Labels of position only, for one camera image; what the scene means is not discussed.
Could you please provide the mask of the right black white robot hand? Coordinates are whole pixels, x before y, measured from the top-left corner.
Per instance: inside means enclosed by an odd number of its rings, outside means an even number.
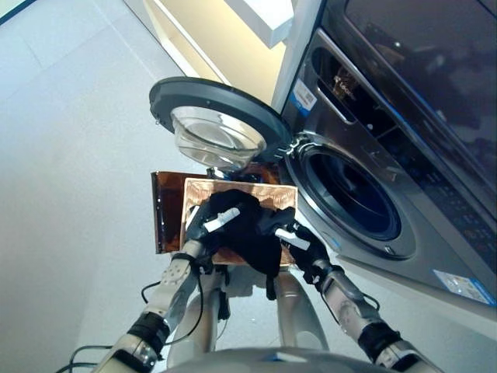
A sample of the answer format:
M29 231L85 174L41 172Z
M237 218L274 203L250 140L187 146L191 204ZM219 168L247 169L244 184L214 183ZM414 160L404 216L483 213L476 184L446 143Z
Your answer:
M284 242L297 266L306 274L326 274L331 268L327 249L323 242L307 227L293 221L275 231Z

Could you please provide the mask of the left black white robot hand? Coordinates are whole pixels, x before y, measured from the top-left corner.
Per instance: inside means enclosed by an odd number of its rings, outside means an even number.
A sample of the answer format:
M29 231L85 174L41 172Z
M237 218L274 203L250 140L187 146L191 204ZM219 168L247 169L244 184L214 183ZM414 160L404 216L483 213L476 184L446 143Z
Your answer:
M241 214L238 207L230 207L224 211L215 211L212 203L205 200L195 206L187 220L185 242L194 241L200 244L200 255L212 256L221 247L228 245L226 229Z

